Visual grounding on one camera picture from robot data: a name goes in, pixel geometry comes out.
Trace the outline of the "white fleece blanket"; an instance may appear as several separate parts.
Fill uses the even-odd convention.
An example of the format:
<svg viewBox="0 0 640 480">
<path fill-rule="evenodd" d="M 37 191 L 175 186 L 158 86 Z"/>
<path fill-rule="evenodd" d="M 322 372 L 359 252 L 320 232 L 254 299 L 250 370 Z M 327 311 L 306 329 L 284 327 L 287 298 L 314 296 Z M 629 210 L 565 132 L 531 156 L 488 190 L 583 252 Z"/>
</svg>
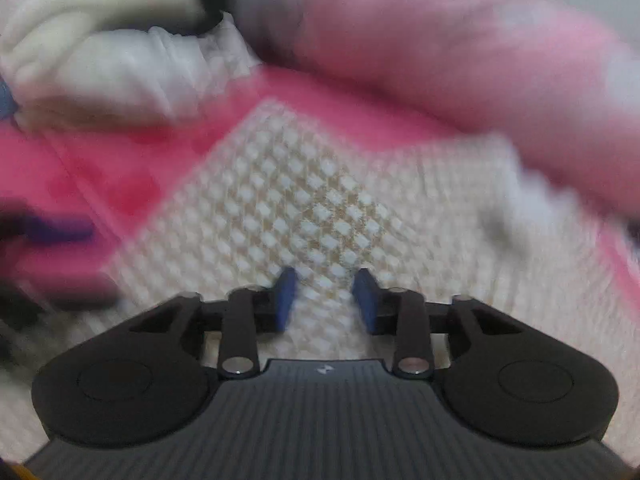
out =
<svg viewBox="0 0 640 480">
<path fill-rule="evenodd" d="M 12 84 L 28 84 L 55 70 L 95 32 L 186 29 L 204 18 L 200 0 L 26 0 L 2 29 L 1 73 Z"/>
</svg>

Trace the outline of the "pink grey floral duvet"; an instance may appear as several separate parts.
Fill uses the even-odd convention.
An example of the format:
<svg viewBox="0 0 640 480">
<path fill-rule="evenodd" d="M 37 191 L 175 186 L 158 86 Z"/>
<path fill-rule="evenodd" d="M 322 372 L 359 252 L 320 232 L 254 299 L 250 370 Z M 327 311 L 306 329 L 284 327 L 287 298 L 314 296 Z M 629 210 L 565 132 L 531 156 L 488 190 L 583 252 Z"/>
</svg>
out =
<svg viewBox="0 0 640 480">
<path fill-rule="evenodd" d="M 552 178 L 639 213 L 639 55 L 555 0 L 231 0 L 259 52 L 496 130 Z"/>
</svg>

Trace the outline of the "white shirt under blanket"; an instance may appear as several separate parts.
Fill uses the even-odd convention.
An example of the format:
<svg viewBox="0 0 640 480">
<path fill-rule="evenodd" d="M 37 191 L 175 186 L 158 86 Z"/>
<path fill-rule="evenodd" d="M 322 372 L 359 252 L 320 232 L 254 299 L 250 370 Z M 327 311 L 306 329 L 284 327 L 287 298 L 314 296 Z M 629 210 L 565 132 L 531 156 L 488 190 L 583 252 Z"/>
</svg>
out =
<svg viewBox="0 0 640 480">
<path fill-rule="evenodd" d="M 215 79 L 194 37 L 154 27 L 98 32 L 54 73 L 55 89 L 118 117 L 174 122 L 198 114 Z"/>
</svg>

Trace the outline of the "beige white houndstooth cardigan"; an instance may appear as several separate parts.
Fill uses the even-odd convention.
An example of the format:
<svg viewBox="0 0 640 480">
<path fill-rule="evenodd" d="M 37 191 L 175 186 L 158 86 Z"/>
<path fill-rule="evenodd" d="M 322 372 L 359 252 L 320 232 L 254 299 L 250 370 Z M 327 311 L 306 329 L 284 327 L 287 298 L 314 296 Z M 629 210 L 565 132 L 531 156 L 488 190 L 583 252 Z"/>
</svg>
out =
<svg viewBox="0 0 640 480">
<path fill-rule="evenodd" d="M 205 50 L 224 93 L 265 71 L 230 26 Z M 29 394 L 41 364 L 185 290 L 217 299 L 294 266 L 292 322 L 260 342 L 265 358 L 388 356 L 390 343 L 367 340 L 349 299 L 366 266 L 382 284 L 431 300 L 467 292 L 599 359 L 620 386 L 606 443 L 636 462 L 639 266 L 622 224 L 524 170 L 494 134 L 456 133 L 392 176 L 399 162 L 373 155 L 349 165 L 326 127 L 305 131 L 286 105 L 259 105 L 234 128 L 224 159 L 198 168 L 101 269 L 119 306 L 50 315 L 18 337 L 1 370 L 2 455 L 24 460 L 43 445 Z"/>
</svg>

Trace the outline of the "pink floral bed sheet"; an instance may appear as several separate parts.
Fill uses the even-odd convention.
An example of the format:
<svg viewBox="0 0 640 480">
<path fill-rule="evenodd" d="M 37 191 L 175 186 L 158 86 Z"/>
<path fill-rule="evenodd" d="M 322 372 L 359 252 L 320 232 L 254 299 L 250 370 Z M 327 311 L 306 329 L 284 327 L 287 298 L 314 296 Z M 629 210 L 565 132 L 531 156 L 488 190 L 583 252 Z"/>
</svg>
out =
<svg viewBox="0 0 640 480">
<path fill-rule="evenodd" d="M 112 263 L 208 160 L 221 162 L 234 128 L 259 105 L 289 107 L 305 131 L 326 127 L 349 165 L 397 155 L 390 174 L 416 164 L 421 148 L 442 148 L 454 130 L 410 108 L 290 70 L 265 70 L 232 84 L 204 118 L 183 127 L 26 136 L 1 126 L 1 203 L 25 202 L 54 214 L 90 218 L 108 240 Z"/>
</svg>

